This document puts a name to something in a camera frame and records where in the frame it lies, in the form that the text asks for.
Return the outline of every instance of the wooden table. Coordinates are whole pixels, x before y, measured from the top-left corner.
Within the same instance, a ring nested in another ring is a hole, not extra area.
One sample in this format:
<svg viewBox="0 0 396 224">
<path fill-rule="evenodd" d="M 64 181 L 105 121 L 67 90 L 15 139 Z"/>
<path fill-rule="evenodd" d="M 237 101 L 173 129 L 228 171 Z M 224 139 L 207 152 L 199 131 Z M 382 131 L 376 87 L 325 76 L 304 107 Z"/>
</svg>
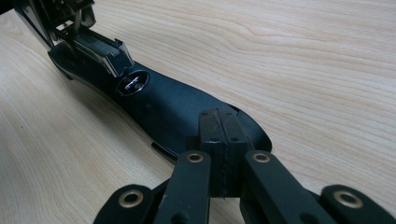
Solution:
<svg viewBox="0 0 396 224">
<path fill-rule="evenodd" d="M 307 189 L 343 184 L 396 216 L 395 1 L 98 0 L 93 30 L 243 108 Z M 0 223 L 92 223 L 173 166 L 126 113 L 64 78 L 14 11 L 0 17 Z M 241 223 L 212 200 L 210 223 Z"/>
</svg>

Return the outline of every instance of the light wood grain surface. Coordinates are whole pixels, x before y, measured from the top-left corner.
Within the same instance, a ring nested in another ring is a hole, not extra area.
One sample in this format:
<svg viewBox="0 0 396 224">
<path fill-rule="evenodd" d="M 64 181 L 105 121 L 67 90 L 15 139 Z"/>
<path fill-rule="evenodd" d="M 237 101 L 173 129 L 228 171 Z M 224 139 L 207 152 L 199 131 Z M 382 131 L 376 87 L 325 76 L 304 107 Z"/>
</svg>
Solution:
<svg viewBox="0 0 396 224">
<path fill-rule="evenodd" d="M 96 1 L 93 30 L 243 108 L 307 189 L 343 184 L 396 216 L 396 2 Z M 64 78 L 0 17 L 0 223 L 92 223 L 128 184 L 172 173 L 122 110 Z M 210 223 L 241 223 L 236 199 Z"/>
</svg>

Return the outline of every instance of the wood grain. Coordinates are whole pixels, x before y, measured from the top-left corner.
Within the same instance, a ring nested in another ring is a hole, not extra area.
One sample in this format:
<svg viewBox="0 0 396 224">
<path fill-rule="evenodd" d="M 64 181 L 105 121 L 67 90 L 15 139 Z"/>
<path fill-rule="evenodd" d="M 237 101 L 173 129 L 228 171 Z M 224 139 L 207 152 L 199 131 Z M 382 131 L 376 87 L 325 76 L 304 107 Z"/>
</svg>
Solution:
<svg viewBox="0 0 396 224">
<path fill-rule="evenodd" d="M 243 108 L 307 189 L 358 189 L 396 216 L 396 2 L 96 1 L 93 30 Z M 68 81 L 0 16 L 0 222 L 92 223 L 116 189 L 172 173 L 117 106 Z M 236 199 L 210 223 L 241 223 Z"/>
</svg>

